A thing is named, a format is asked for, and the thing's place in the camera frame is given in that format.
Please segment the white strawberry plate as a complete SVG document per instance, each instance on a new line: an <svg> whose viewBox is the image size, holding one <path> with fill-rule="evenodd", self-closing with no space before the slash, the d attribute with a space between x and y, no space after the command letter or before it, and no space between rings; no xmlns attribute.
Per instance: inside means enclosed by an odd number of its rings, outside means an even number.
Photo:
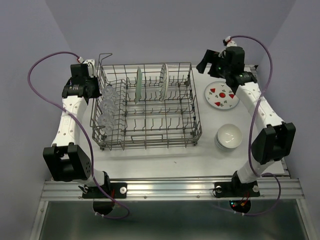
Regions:
<svg viewBox="0 0 320 240"><path fill-rule="evenodd" d="M231 110L240 102L231 88L223 81L215 81L207 85L204 97L212 108L222 111Z"/></svg>

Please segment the grey wire dish rack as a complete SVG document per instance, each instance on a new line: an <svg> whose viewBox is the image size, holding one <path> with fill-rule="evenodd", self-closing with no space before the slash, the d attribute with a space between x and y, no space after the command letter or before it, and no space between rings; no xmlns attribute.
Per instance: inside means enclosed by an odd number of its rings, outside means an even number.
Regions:
<svg viewBox="0 0 320 240"><path fill-rule="evenodd" d="M113 101L116 112L113 130L98 125L102 113L101 96L92 104L92 139L100 149L158 148L197 145L203 131L196 86L190 62L107 64L108 53L98 57L97 77L100 92L112 86L119 98ZM160 101L160 71L167 64L169 83L166 98ZM135 104L136 75L142 71L141 99Z"/></svg>

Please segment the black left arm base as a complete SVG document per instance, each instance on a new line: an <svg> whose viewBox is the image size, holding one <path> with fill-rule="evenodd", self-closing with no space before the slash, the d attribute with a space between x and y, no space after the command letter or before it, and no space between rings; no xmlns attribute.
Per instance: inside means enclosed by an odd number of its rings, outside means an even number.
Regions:
<svg viewBox="0 0 320 240"><path fill-rule="evenodd" d="M126 199L128 184L126 182L111 182L107 173L104 173L104 184L97 186L79 185L82 198L93 200L92 209L96 216L110 220L122 220L130 215L129 208L121 203L119 199ZM111 216L111 212L119 206L126 210L123 216Z"/></svg>

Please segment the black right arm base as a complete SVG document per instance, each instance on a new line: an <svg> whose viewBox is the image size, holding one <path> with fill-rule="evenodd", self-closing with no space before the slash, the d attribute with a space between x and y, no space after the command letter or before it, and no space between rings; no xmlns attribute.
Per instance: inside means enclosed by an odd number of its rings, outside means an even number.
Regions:
<svg viewBox="0 0 320 240"><path fill-rule="evenodd" d="M261 196L257 181L241 183L237 172L232 175L230 181L216 182L212 194L216 198L231 198L229 200L231 210L243 215L251 209L250 198Z"/></svg>

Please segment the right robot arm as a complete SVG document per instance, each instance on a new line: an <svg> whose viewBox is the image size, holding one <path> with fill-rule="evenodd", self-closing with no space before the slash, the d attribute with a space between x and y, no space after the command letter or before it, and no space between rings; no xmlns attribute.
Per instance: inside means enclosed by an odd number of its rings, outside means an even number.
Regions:
<svg viewBox="0 0 320 240"><path fill-rule="evenodd" d="M219 198L227 194L242 196L253 189L267 168L289 155L296 127L274 112L254 74L245 70L242 47L232 43L226 44L221 52L208 49L196 66L197 71L203 74L208 64L211 65L208 74L225 80L250 113L251 126L258 130L256 138L249 139L248 161L233 174L230 182L221 183L217 192Z"/></svg>

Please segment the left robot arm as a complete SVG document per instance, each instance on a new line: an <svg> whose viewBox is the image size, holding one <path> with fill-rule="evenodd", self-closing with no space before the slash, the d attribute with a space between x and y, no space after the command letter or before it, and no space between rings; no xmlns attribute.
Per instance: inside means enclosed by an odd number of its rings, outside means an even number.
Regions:
<svg viewBox="0 0 320 240"><path fill-rule="evenodd" d="M111 183L106 172L95 170L85 151L80 147L84 113L90 99L101 96L96 61L85 60L70 66L71 77L62 90L62 114L57 134L50 147L43 150L43 158L57 182L77 182L85 192L94 187L95 193L106 197Z"/></svg>

